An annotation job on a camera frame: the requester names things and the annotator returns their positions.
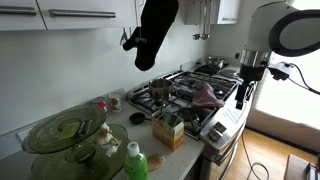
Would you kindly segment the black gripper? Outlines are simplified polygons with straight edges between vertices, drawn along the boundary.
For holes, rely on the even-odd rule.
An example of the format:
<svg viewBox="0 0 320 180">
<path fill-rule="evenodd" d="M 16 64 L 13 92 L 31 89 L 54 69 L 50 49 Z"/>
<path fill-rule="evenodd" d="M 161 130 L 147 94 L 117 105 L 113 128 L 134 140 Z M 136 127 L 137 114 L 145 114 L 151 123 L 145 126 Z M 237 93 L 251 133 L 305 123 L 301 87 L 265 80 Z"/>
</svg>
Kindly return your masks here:
<svg viewBox="0 0 320 180">
<path fill-rule="evenodd" d="M 241 65 L 239 77 L 243 82 L 238 86 L 237 94 L 235 96 L 237 109 L 241 110 L 244 102 L 250 99 L 253 92 L 253 86 L 257 81 L 262 79 L 264 71 L 264 67 L 249 67 Z"/>
</svg>

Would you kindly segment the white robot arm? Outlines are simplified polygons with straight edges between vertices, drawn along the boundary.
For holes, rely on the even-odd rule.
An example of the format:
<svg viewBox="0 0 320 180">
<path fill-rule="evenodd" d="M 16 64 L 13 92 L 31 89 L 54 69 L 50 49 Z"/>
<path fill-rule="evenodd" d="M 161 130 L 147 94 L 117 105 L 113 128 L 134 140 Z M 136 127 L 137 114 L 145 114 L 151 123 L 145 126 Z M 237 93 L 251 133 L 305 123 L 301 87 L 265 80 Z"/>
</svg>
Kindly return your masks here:
<svg viewBox="0 0 320 180">
<path fill-rule="evenodd" d="M 292 70 L 289 63 L 270 64 L 276 53 L 298 57 L 320 48 L 320 10 L 299 10 L 285 0 L 258 7 L 248 29 L 244 50 L 237 54 L 240 60 L 239 77 L 243 80 L 235 96 L 236 108 L 241 110 L 244 100 L 250 98 L 253 83 L 261 81 L 266 68 L 275 80 L 286 80 Z"/>
</svg>

